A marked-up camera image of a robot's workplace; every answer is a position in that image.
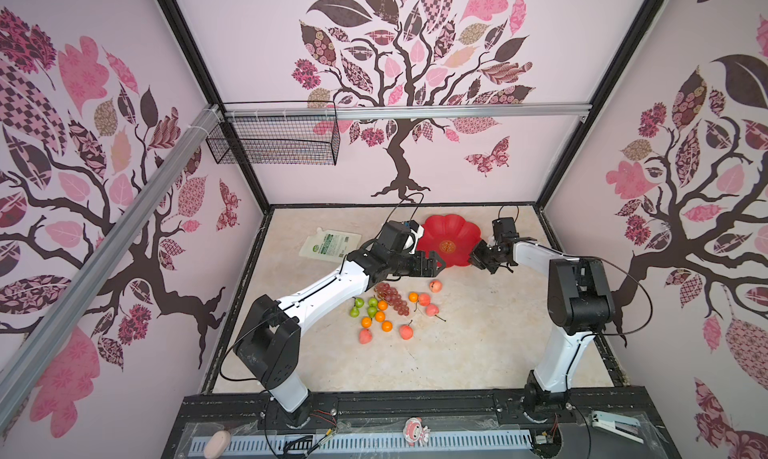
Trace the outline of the red flower fruit bowl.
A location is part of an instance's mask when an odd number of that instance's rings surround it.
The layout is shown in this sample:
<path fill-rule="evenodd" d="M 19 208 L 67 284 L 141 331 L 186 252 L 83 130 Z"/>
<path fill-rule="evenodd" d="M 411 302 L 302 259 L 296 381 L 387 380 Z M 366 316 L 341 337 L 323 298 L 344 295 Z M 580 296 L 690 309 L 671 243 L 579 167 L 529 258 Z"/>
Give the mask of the red flower fruit bowl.
<path fill-rule="evenodd" d="M 423 224 L 419 251 L 436 252 L 447 267 L 467 267 L 481 241 L 481 229 L 457 214 L 432 215 Z"/>

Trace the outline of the purple grape bunch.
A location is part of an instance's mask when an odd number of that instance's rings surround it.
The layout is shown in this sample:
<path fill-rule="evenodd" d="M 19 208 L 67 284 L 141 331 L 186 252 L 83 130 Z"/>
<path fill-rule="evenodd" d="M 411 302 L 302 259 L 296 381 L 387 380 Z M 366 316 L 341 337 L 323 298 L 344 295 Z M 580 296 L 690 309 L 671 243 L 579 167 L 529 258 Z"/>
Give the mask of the purple grape bunch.
<path fill-rule="evenodd" d="M 410 314 L 410 307 L 400 292 L 389 283 L 382 282 L 374 286 L 375 297 L 381 304 L 386 304 L 388 308 L 401 316 Z"/>

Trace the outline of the peach with stem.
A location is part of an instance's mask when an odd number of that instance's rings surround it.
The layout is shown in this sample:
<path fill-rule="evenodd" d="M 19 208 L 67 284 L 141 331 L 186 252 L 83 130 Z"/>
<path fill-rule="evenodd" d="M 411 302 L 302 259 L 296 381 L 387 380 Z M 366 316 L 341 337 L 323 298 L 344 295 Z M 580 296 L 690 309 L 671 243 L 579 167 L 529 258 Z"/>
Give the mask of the peach with stem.
<path fill-rule="evenodd" d="M 445 319 L 439 316 L 440 309 L 436 304 L 430 304 L 425 308 L 425 313 L 429 317 L 437 318 L 443 322 L 445 322 Z"/>

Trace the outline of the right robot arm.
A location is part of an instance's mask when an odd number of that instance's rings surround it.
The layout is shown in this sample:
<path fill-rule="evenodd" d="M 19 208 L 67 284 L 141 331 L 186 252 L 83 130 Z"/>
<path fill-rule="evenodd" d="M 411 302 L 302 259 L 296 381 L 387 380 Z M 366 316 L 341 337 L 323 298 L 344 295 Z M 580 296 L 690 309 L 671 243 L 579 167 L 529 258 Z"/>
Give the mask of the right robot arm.
<path fill-rule="evenodd" d="M 501 267 L 523 265 L 548 280 L 546 306 L 553 329 L 541 361 L 529 373 L 523 409 L 533 416 L 563 407 L 586 348 L 616 311 L 603 262 L 524 238 L 511 217 L 494 220 L 492 229 L 493 240 L 480 241 L 471 252 L 472 265 L 491 274 Z"/>

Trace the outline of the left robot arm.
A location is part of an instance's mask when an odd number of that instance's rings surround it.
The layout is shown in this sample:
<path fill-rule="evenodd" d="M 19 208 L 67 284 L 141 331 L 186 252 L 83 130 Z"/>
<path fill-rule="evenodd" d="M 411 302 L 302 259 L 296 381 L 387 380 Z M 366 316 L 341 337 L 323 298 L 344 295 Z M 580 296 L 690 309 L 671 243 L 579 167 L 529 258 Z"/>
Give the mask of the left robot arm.
<path fill-rule="evenodd" d="M 279 300 L 264 294 L 252 303 L 232 351 L 285 413 L 310 409 L 296 369 L 302 335 L 319 319 L 387 279 L 434 278 L 446 268 L 438 253 L 417 248 L 423 234 L 414 220 L 388 221 L 327 276 Z"/>

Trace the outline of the white green refill pouch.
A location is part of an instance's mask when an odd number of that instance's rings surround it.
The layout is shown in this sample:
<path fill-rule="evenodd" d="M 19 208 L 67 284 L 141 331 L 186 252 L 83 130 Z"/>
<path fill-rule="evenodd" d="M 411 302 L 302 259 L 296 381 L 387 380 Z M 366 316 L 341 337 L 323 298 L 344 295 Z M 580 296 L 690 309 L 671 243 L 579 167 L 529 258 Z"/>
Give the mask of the white green refill pouch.
<path fill-rule="evenodd" d="M 344 257 L 358 247 L 360 240 L 360 234 L 318 228 L 314 235 L 306 238 L 299 256 L 341 264 Z"/>

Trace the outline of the pink cartoon figure sticker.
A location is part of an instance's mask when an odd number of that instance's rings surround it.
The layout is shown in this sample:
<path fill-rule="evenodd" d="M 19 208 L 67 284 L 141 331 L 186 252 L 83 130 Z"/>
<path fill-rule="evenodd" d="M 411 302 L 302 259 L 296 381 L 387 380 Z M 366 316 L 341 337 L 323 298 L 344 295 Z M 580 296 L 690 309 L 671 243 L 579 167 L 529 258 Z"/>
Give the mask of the pink cartoon figure sticker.
<path fill-rule="evenodd" d="M 403 428 L 404 439 L 410 447 L 427 445 L 430 433 L 430 429 L 418 417 L 407 419 Z"/>

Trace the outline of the white stapler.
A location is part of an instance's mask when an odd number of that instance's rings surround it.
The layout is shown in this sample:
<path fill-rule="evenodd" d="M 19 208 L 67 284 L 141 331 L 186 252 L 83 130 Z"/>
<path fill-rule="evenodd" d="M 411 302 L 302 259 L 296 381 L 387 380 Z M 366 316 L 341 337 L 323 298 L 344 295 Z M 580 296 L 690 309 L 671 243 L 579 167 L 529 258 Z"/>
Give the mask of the white stapler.
<path fill-rule="evenodd" d="M 591 424 L 597 429 L 612 433 L 616 436 L 623 437 L 639 444 L 644 443 L 641 433 L 641 423 L 638 419 L 604 411 L 593 411 L 591 413 Z"/>

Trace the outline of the pink oval soap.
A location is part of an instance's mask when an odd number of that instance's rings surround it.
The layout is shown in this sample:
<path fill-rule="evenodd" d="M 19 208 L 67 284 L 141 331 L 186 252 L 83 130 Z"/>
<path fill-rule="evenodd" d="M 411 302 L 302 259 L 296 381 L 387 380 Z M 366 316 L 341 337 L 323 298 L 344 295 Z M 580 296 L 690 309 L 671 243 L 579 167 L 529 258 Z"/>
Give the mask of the pink oval soap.
<path fill-rule="evenodd" d="M 229 431 L 220 430 L 215 432 L 207 441 L 203 449 L 205 459 L 218 459 L 228 449 L 232 436 Z"/>

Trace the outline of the aluminium rail back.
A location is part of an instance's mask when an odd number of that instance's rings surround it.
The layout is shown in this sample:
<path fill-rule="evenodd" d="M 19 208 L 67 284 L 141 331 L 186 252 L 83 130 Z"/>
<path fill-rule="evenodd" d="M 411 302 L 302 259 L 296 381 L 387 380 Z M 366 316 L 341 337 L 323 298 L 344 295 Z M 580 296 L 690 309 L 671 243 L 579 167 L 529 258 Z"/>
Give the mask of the aluminium rail back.
<path fill-rule="evenodd" d="M 386 106 L 339 108 L 287 108 L 235 109 L 225 113 L 227 118 L 311 118 L 317 120 L 379 120 L 379 119 L 438 119 L 460 117 L 529 117 L 577 116 L 586 117 L 592 106 L 588 103 L 520 103 L 470 104 L 450 106 Z"/>

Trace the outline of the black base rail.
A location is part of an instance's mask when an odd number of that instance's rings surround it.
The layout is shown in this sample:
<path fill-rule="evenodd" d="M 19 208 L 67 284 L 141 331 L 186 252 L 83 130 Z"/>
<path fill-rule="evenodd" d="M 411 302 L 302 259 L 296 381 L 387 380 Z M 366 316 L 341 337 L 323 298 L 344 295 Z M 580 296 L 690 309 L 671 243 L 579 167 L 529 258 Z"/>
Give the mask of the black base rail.
<path fill-rule="evenodd" d="M 401 433 L 407 419 L 421 418 L 438 431 L 526 430 L 530 451 L 368 453 L 362 456 L 291 455 L 288 446 L 273 458 L 675 458 L 679 452 L 648 392 L 642 387 L 576 388 L 565 406 L 528 415 L 523 389 L 445 391 L 315 392 L 310 409 L 291 424 L 279 404 L 264 393 L 189 396 L 171 429 L 166 458 L 202 458 L 211 436 Z M 638 419 L 643 444 L 591 424 L 604 411 Z"/>

